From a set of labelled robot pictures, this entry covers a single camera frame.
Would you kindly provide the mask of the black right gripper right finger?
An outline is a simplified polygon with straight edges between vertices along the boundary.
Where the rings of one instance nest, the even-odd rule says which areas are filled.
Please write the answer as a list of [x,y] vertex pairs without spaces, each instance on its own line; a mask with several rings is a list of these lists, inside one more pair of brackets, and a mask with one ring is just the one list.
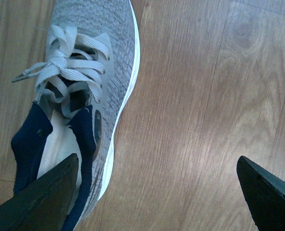
[[285,231],[285,182],[245,156],[236,172],[258,230]]

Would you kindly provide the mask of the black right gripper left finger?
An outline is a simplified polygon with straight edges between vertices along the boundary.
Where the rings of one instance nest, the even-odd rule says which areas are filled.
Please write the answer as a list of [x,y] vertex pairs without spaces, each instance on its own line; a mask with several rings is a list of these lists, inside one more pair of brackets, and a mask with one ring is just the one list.
[[77,154],[71,154],[0,205],[0,231],[59,231],[76,188]]

